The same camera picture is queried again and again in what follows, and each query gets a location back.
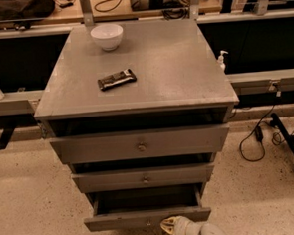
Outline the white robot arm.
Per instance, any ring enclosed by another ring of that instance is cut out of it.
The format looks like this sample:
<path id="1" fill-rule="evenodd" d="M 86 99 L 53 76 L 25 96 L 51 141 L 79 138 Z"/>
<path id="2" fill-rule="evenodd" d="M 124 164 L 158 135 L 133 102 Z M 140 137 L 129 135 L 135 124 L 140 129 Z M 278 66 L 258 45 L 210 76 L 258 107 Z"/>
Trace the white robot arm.
<path id="1" fill-rule="evenodd" d="M 228 235 L 208 221 L 197 223 L 184 216 L 163 219 L 160 222 L 160 227 L 169 235 Z"/>

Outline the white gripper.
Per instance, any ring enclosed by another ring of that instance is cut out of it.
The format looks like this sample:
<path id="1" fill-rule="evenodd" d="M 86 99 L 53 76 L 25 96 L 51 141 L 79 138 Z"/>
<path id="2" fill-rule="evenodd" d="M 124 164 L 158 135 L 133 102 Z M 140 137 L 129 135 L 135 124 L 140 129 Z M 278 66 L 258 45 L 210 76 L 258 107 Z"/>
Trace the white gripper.
<path id="1" fill-rule="evenodd" d="M 163 219 L 160 227 L 169 235 L 204 235 L 202 223 L 194 222 L 183 216 Z"/>

